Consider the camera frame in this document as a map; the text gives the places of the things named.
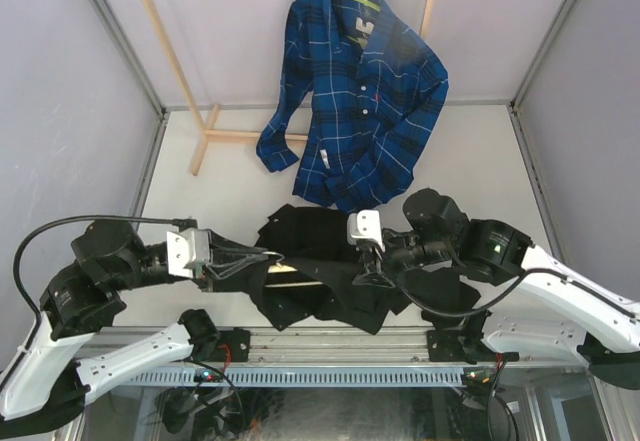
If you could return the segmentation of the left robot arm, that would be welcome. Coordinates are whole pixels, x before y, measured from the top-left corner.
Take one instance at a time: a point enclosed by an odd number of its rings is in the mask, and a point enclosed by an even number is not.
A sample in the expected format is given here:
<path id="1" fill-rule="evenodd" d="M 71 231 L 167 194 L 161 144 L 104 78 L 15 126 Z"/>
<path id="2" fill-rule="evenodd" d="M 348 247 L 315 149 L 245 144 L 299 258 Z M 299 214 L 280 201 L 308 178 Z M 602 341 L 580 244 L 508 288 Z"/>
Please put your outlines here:
<path id="1" fill-rule="evenodd" d="M 27 303 L 33 327 L 1 373 L 1 437 L 55 431 L 114 388 L 173 362 L 196 364 L 218 351 L 220 332 L 203 309 L 189 309 L 159 332 L 93 358 L 78 352 L 126 308 L 121 292 L 180 281 L 208 284 L 269 260 L 248 247 L 175 220 L 165 241 L 145 244 L 132 222 L 94 218 L 72 241 L 74 261 Z"/>

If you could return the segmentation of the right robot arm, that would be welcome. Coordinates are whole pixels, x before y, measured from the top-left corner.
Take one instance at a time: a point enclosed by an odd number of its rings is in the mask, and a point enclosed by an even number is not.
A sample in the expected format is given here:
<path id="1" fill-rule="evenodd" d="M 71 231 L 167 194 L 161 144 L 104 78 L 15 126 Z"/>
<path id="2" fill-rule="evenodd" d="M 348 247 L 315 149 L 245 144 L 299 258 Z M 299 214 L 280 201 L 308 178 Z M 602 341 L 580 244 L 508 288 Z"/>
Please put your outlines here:
<path id="1" fill-rule="evenodd" d="M 494 355 L 551 358 L 579 363 L 615 387 L 638 389 L 638 302 L 569 268 L 509 224 L 469 218 L 434 189 L 411 194 L 402 211 L 411 226 L 406 232 L 383 227 L 376 210 L 349 216 L 347 240 L 361 251 L 363 264 L 355 283 L 395 288 L 422 312 L 462 322 L 458 343 L 470 363 Z M 410 288 L 411 271 L 503 290 L 481 306 L 446 311 Z M 516 290 L 540 299 L 563 321 L 509 320 L 493 313 Z"/>

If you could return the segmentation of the black shirt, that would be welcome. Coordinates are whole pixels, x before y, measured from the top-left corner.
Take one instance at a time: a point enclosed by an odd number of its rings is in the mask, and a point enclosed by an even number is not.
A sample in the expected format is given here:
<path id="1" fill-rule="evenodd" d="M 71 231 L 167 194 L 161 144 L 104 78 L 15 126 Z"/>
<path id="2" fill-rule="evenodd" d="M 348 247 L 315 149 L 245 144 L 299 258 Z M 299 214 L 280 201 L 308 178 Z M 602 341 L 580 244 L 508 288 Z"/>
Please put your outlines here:
<path id="1" fill-rule="evenodd" d="M 258 231 L 256 246 L 320 262 L 318 287 L 262 289 L 267 261 L 215 282 L 213 292 L 247 294 L 279 331 L 314 317 L 376 334 L 388 314 L 399 315 L 411 304 L 396 288 L 352 284 L 362 271 L 360 253 L 347 242 L 347 215 L 340 211 L 285 204 Z"/>

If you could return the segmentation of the cream wooden hanger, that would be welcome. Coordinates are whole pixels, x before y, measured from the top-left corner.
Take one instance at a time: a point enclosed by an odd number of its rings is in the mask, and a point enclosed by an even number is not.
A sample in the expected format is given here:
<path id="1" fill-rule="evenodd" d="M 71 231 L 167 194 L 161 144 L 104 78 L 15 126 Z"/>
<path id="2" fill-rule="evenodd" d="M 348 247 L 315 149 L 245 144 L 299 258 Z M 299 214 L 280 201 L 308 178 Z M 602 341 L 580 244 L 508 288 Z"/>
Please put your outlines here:
<path id="1" fill-rule="evenodd" d="M 262 289 L 297 289 L 322 286 L 318 279 L 319 261 L 308 258 L 285 257 L 275 251 L 265 251 L 269 266 Z"/>

